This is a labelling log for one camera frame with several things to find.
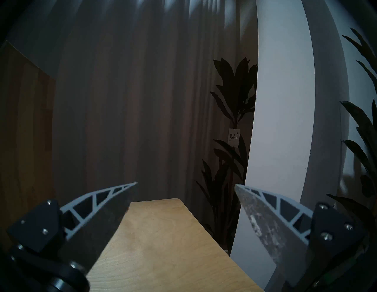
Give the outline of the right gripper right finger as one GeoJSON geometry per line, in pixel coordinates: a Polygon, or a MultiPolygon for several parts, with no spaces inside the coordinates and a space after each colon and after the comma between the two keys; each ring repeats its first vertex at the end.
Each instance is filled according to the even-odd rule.
{"type": "Polygon", "coordinates": [[[319,201],[314,210],[275,193],[235,185],[260,242],[284,279],[282,290],[337,290],[356,264],[366,229],[319,201]]]}

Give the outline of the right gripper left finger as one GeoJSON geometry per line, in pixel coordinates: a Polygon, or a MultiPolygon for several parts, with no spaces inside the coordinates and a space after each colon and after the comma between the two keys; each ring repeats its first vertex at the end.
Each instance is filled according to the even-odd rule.
{"type": "Polygon", "coordinates": [[[48,199],[10,227],[11,240],[35,255],[94,266],[130,207],[137,182],[84,194],[60,206],[48,199]]]}

